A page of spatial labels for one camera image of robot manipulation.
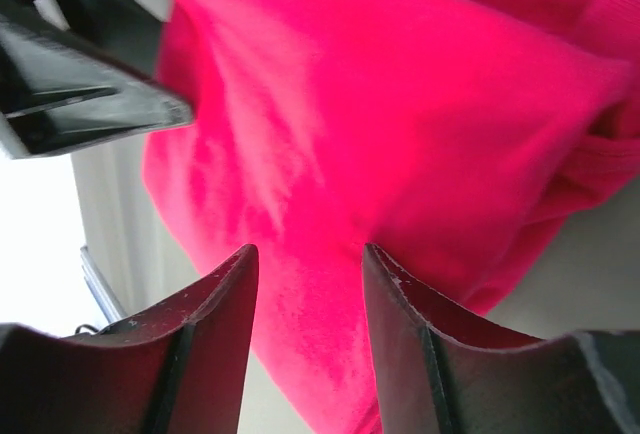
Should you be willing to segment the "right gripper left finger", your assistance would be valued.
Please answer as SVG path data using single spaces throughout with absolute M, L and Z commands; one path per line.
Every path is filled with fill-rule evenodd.
M 256 247 L 96 334 L 1 328 L 5 433 L 233 433 L 258 287 Z

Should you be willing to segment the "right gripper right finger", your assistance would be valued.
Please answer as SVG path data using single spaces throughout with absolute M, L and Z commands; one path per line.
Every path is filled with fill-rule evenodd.
M 463 308 L 380 247 L 363 286 L 387 433 L 635 433 L 639 335 L 542 340 Z

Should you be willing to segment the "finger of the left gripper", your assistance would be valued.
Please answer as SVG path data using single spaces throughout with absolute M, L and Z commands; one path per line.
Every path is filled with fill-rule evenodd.
M 1 149 L 64 155 L 189 125 L 154 80 L 163 24 L 136 0 L 1 0 Z

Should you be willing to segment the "red t shirt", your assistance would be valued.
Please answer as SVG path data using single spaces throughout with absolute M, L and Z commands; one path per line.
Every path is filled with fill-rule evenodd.
M 143 178 L 201 273 L 252 243 L 252 344 L 318 433 L 378 433 L 365 244 L 464 307 L 639 173 L 639 0 L 173 0 L 195 122 Z

